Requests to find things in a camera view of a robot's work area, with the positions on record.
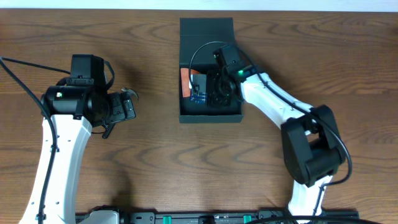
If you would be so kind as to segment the clear screwdriver set case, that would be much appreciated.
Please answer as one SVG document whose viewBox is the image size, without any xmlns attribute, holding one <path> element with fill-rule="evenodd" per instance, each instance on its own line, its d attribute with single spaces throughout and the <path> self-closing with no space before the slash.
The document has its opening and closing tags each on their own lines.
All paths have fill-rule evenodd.
<svg viewBox="0 0 398 224">
<path fill-rule="evenodd" d="M 207 93 L 202 91 L 192 91 L 190 95 L 190 101 L 198 104 L 205 104 L 207 98 Z"/>
</svg>

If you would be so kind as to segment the orange scraper wooden handle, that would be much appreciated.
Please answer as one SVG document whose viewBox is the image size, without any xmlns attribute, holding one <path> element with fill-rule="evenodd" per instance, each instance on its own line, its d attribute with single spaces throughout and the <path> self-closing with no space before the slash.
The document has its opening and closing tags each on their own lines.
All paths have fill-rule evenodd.
<svg viewBox="0 0 398 224">
<path fill-rule="evenodd" d="M 188 76 L 188 68 L 180 69 L 181 87 L 182 87 L 182 97 L 189 98 L 191 95 L 191 84 Z"/>
</svg>

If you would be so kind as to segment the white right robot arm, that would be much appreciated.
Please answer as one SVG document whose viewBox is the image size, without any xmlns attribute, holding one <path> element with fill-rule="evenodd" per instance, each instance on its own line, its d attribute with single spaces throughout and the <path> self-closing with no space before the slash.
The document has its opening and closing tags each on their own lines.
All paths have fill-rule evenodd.
<svg viewBox="0 0 398 224">
<path fill-rule="evenodd" d="M 329 107 L 297 100 L 253 66 L 223 67 L 207 74 L 183 68 L 181 78 L 183 96 L 197 104 L 227 107 L 240 100 L 263 112 L 280 129 L 284 163 L 294 180 L 288 212 L 322 215 L 326 188 L 346 182 L 352 173 L 333 178 L 340 165 L 351 167 L 352 160 Z"/>
</svg>

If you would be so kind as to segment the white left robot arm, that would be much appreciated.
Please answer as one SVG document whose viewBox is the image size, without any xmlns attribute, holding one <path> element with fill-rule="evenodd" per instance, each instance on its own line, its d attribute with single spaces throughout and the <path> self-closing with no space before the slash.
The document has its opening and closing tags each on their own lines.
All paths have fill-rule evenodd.
<svg viewBox="0 0 398 224">
<path fill-rule="evenodd" d="M 48 108 L 43 141 L 29 204 L 21 223 L 75 223 L 76 192 L 86 145 L 97 126 L 107 138 L 116 123 L 135 118 L 132 97 L 124 88 L 108 93 L 95 86 L 56 85 L 42 96 Z"/>
</svg>

